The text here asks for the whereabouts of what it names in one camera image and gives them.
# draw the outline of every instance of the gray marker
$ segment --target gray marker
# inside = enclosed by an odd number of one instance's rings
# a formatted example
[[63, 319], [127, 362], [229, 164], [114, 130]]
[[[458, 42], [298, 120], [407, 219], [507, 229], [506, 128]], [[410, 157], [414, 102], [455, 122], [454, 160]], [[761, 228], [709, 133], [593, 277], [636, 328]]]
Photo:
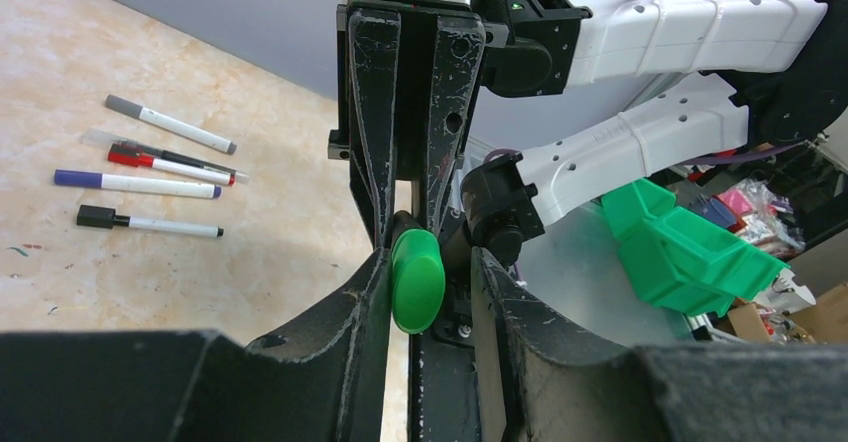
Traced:
[[207, 132], [199, 127], [186, 124], [183, 121], [169, 117], [165, 114], [160, 114], [155, 110], [142, 107], [141, 105], [122, 99], [118, 96], [110, 94], [106, 97], [106, 107], [128, 117], [138, 119], [142, 122], [147, 122], [148, 124], [155, 125], [161, 129], [181, 135], [199, 144], [212, 147], [213, 149], [224, 152], [225, 154], [232, 155], [236, 151], [236, 144], [230, 140], [211, 132]]

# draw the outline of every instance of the ink stain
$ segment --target ink stain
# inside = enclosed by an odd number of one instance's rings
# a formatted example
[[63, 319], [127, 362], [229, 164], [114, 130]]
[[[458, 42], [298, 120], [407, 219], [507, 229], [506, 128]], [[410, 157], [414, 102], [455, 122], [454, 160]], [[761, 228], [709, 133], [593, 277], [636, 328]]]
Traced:
[[24, 249], [21, 249], [20, 247], [6, 247], [6, 250], [14, 250], [15, 252], [23, 255], [24, 257], [29, 257], [29, 254], [27, 254], [26, 251]]

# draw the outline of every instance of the purple marker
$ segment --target purple marker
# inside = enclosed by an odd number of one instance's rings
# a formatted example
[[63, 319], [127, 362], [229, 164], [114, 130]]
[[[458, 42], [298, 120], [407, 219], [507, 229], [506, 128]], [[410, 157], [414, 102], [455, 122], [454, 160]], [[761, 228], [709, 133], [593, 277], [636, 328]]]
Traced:
[[76, 170], [57, 169], [53, 174], [53, 183], [71, 187], [179, 195], [204, 199], [217, 199], [221, 196], [221, 187], [212, 184], [128, 177], [126, 175], [100, 174], [96, 172], [78, 172]]

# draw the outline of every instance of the green plastic bin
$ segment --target green plastic bin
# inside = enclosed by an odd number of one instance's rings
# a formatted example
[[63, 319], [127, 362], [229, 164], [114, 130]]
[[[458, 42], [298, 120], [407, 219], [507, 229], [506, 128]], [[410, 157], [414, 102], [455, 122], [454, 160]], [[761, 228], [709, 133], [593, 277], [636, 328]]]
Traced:
[[644, 302], [724, 315], [736, 297], [753, 299], [788, 267], [695, 213], [669, 208], [669, 200], [674, 194], [645, 179], [602, 199], [621, 264]]
[[648, 179], [620, 187], [601, 197], [612, 235], [627, 240], [643, 222], [655, 220], [674, 208], [676, 197]]

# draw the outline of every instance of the gray wall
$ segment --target gray wall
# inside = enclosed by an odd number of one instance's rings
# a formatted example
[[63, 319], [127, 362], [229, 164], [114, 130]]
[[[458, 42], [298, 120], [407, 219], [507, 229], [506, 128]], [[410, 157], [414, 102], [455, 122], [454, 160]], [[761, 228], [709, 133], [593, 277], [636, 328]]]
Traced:
[[[339, 0], [117, 0], [297, 84], [335, 97]], [[526, 149], [621, 110], [646, 79], [614, 80], [557, 97], [479, 99], [472, 136]]]

